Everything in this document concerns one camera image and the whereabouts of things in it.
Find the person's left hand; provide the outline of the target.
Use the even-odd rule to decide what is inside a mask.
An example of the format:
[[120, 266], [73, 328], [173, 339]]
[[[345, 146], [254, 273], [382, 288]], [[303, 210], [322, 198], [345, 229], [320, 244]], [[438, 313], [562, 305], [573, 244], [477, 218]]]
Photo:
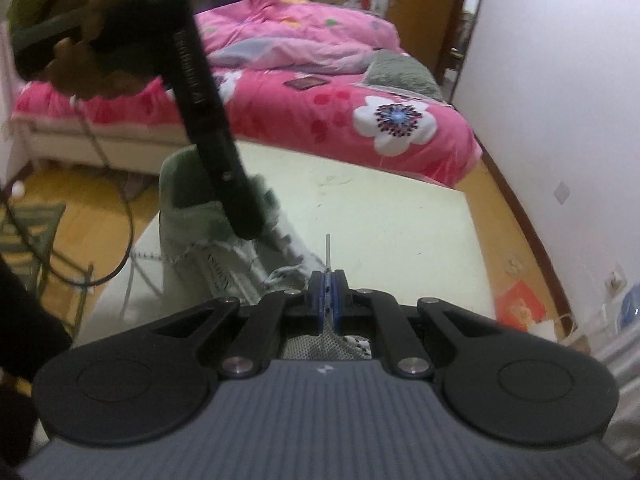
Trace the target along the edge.
[[114, 100], [122, 96], [135, 96], [151, 82], [123, 70], [107, 73], [99, 66], [90, 42], [98, 38], [103, 25], [103, 12], [118, 0], [56, 0], [51, 16], [75, 9], [84, 10], [81, 40], [65, 38], [54, 48], [53, 61], [39, 75], [41, 81], [52, 84], [66, 96], [89, 101], [99, 98]]

